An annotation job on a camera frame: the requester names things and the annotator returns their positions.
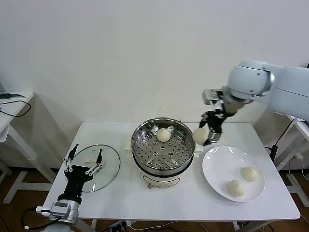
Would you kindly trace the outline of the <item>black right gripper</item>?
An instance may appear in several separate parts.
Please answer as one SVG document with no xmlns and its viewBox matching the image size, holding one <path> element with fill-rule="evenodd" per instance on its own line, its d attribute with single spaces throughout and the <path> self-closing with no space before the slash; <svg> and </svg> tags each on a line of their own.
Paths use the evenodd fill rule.
<svg viewBox="0 0 309 232">
<path fill-rule="evenodd" d="M 208 124 L 211 130 L 206 136 L 203 146 L 211 145 L 217 143 L 221 137 L 222 124 L 226 120 L 227 116 L 224 114 L 223 110 L 208 111 L 201 115 L 201 121 L 199 123 L 199 128 L 203 128 Z"/>
</svg>

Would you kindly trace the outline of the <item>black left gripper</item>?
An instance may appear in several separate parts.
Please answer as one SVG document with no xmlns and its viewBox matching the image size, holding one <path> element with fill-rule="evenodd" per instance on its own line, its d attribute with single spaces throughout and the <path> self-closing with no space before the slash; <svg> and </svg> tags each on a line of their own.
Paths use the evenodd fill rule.
<svg viewBox="0 0 309 232">
<path fill-rule="evenodd" d="M 102 148 L 99 151 L 96 164 L 91 168 L 77 165 L 72 166 L 71 163 L 74 159 L 78 145 L 79 144 L 76 144 L 75 147 L 69 152 L 69 154 L 63 159 L 63 162 L 66 165 L 64 174 L 68 182 L 64 192 L 58 196 L 58 201 L 70 200 L 74 202 L 81 202 L 81 195 L 84 184 L 91 181 L 93 176 L 95 176 L 103 168 Z"/>
</svg>

